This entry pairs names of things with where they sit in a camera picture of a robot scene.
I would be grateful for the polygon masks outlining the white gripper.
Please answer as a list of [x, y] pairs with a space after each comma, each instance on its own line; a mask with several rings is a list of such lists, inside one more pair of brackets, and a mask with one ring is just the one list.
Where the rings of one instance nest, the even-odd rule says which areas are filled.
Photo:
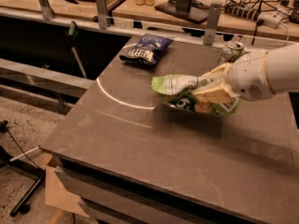
[[[233, 64], [223, 63], [203, 74], [214, 81], [192, 90], [199, 102], [227, 104], [239, 96], [246, 101], [270, 99], [275, 95], [268, 66], [272, 51], [260, 50], [241, 56]], [[228, 78], [229, 83], [219, 78]]]

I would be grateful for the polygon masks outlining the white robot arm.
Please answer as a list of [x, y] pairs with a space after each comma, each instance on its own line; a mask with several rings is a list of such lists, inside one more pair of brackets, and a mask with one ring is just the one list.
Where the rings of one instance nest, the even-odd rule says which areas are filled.
[[299, 90], [299, 44], [244, 54], [204, 74], [206, 86], [192, 91], [200, 102], [225, 104], [234, 98], [258, 101]]

